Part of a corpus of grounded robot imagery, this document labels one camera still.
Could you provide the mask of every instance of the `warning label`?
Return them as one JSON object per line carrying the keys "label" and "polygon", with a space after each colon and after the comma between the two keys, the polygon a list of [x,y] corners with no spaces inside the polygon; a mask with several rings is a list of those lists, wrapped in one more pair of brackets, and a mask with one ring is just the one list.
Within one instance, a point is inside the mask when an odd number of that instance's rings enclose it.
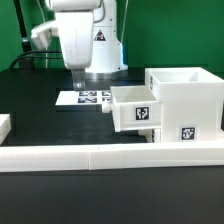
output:
{"label": "warning label", "polygon": [[94,41],[106,41],[102,30],[99,30],[96,37],[94,38]]}

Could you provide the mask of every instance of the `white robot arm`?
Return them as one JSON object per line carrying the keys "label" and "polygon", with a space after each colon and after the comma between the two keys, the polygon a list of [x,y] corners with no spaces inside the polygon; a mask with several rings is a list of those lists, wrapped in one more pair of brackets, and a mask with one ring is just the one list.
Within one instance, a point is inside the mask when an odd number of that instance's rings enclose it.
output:
{"label": "white robot arm", "polygon": [[93,10],[99,7],[100,1],[45,0],[48,8],[55,12],[56,20],[32,30],[31,38],[39,49],[49,45],[51,34],[59,36],[65,66],[72,70],[74,87],[78,89],[83,88],[78,82],[84,79],[85,69],[91,64]]}

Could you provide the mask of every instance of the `white box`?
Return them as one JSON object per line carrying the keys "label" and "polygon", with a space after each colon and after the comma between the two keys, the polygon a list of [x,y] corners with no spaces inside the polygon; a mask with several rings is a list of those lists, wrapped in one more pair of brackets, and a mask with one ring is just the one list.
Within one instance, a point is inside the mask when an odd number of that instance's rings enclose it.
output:
{"label": "white box", "polygon": [[111,87],[115,131],[161,127],[162,105],[146,86]]}
{"label": "white box", "polygon": [[145,84],[162,103],[161,142],[220,138],[224,101],[221,78],[202,68],[151,68],[145,70]]}

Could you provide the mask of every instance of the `green wall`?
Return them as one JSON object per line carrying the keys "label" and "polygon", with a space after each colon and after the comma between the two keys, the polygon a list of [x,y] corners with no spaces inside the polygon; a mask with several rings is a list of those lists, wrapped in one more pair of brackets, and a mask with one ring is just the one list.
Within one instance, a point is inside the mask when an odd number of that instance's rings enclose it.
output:
{"label": "green wall", "polygon": [[[28,33],[42,22],[35,0],[20,0]],[[126,0],[118,3],[121,37]],[[129,67],[201,66],[224,77],[223,0],[129,0],[124,38]],[[45,11],[48,19],[52,13]],[[0,1],[0,70],[22,52],[12,0]],[[59,49],[54,40],[51,49]],[[52,61],[51,67],[63,63]]]}

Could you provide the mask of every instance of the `table surface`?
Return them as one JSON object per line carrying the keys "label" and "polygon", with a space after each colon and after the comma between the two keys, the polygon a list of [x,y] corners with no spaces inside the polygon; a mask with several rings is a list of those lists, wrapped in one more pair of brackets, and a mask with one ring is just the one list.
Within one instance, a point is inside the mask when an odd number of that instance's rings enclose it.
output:
{"label": "table surface", "polygon": [[[86,86],[141,85],[143,77],[132,70]],[[56,108],[59,91],[71,89],[63,70],[0,73],[0,112],[13,122],[4,145],[145,142],[115,133],[100,106]],[[223,224],[223,189],[222,166],[0,173],[0,223]]]}

